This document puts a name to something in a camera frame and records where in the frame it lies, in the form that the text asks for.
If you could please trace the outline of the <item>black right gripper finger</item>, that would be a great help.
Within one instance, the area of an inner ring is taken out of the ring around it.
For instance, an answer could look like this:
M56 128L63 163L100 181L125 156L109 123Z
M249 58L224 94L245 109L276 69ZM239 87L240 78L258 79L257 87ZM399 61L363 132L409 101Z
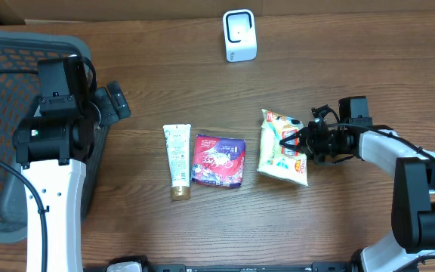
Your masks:
M281 144L281 153L286 156L298 156L299 154L306 154L308 151L307 145L292 145Z
M279 144L281 146L304 146L307 144L309 132L310 130L308 128L285 131Z

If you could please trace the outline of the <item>white yellow snack bag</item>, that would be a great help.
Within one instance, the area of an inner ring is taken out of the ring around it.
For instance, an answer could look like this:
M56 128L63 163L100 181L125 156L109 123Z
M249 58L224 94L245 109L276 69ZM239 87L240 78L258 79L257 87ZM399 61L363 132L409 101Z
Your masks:
M270 110L262 109L261 112L263 122L257 172L307 187L307 156L279 144L304 128L303 123Z

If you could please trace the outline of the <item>white gold-capped tube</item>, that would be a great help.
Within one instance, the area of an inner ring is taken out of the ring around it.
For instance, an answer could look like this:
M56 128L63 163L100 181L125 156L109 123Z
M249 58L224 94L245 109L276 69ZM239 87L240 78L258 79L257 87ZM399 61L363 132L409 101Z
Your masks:
M171 173L171 199L190 198L191 124L163 125L168 165Z

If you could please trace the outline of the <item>red purple snack packet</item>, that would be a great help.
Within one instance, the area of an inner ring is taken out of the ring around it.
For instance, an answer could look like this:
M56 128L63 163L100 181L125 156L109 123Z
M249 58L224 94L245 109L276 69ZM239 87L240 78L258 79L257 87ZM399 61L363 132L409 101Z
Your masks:
M198 134L191 178L196 184L237 188L242 184L246 143L242 139Z

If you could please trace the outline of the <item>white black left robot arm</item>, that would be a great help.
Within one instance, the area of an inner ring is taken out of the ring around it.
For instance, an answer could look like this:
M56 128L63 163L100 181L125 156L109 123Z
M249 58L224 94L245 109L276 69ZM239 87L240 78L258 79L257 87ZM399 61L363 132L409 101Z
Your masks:
M91 61L78 55L40 60L39 115L13 134L25 184L28 271L81 271L81 201L94 134L128 118L117 82L97 87Z

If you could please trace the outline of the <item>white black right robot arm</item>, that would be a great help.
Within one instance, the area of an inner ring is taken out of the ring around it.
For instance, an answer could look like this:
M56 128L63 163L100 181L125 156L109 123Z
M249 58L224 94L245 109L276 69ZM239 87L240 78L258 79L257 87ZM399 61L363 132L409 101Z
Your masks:
M357 250L348 262L314 262L314 271L417 271L435 260L435 153L412 144L386 125L374 125L364 96L314 108L314 120L279 144L303 153L316 164L357 158L393 178L391 231L372 246Z

